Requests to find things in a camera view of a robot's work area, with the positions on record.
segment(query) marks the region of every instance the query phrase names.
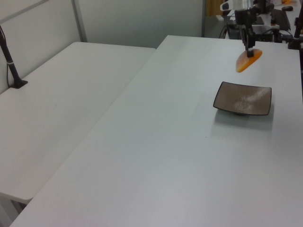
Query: white table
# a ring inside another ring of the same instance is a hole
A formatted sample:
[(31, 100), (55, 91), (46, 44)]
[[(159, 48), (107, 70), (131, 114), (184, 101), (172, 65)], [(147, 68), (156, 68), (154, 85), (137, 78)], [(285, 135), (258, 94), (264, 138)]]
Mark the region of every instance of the white table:
[[(12, 227), (300, 227), (299, 52), (168, 36)], [(268, 116), (213, 108), (222, 81), (273, 89)]]
[(0, 195), (28, 203), (155, 50), (73, 43), (0, 95)]

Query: black wire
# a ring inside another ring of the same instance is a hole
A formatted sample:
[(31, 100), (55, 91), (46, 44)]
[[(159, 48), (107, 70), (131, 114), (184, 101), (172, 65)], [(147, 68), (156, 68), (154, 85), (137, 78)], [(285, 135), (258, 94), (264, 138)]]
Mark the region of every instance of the black wire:
[(273, 30), (275, 30), (276, 28), (271, 28), (271, 29), (269, 29), (269, 30), (267, 30), (267, 31), (265, 31), (265, 32), (263, 32), (261, 35), (264, 35), (265, 33), (267, 33), (267, 32), (273, 32)]
[[(285, 31), (285, 30), (283, 30), (283, 31)], [(291, 34), (289, 31), (285, 31), (285, 32), (288, 32), (293, 37), (293, 34)]]
[(221, 37), (221, 34), (222, 34), (222, 31), (225, 29), (226, 25), (224, 25), (224, 27), (222, 28), (221, 32), (220, 32), (220, 35), (219, 35), (219, 39)]
[(6, 82), (8, 84), (8, 87), (10, 88), (10, 85), (9, 85), (9, 65), (6, 64)]
[(1, 31), (1, 32), (2, 32), (2, 34), (3, 34), (3, 37), (4, 37), (4, 41), (5, 41), (5, 44), (6, 44), (6, 37), (5, 37), (4, 31), (2, 30), (2, 27), (1, 27), (1, 25), (0, 25), (0, 31)]
[[(6, 44), (6, 37), (5, 37), (4, 31), (2, 30), (1, 25), (0, 25), (0, 32), (2, 33), (5, 44)], [(6, 82), (8, 84), (8, 87), (10, 88), (10, 86), (9, 86), (9, 65), (7, 63), (6, 63)]]

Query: orange object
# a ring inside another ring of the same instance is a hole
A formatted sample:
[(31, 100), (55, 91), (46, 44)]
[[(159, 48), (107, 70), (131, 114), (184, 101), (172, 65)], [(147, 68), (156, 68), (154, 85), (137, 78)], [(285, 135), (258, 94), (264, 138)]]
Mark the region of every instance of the orange object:
[(287, 5), (287, 4), (291, 3), (291, 0), (282, 0), (282, 3)]
[(258, 60), (262, 55), (262, 51), (259, 49), (254, 49), (254, 56), (249, 58), (247, 57), (247, 52), (244, 51), (239, 58), (237, 59), (236, 63), (236, 71), (243, 72), (247, 69), (250, 65), (252, 65), (256, 60)]

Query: brown plate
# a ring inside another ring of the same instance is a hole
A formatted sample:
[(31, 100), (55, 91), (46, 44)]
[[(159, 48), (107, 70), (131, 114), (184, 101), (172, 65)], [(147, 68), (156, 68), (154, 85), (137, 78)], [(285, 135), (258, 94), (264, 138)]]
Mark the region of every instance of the brown plate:
[(240, 115), (269, 114), (271, 105), (271, 87), (253, 87), (222, 82), (214, 108)]

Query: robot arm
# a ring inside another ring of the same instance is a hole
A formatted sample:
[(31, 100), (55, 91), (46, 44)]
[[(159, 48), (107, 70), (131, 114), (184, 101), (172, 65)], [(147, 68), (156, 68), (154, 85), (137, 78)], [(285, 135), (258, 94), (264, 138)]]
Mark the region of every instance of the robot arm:
[(220, 6), (221, 11), (235, 10), (236, 24), (239, 28), (242, 42), (247, 51), (247, 57), (253, 57), (253, 47), (256, 44), (252, 23), (257, 21), (257, 10), (253, 0), (229, 0)]

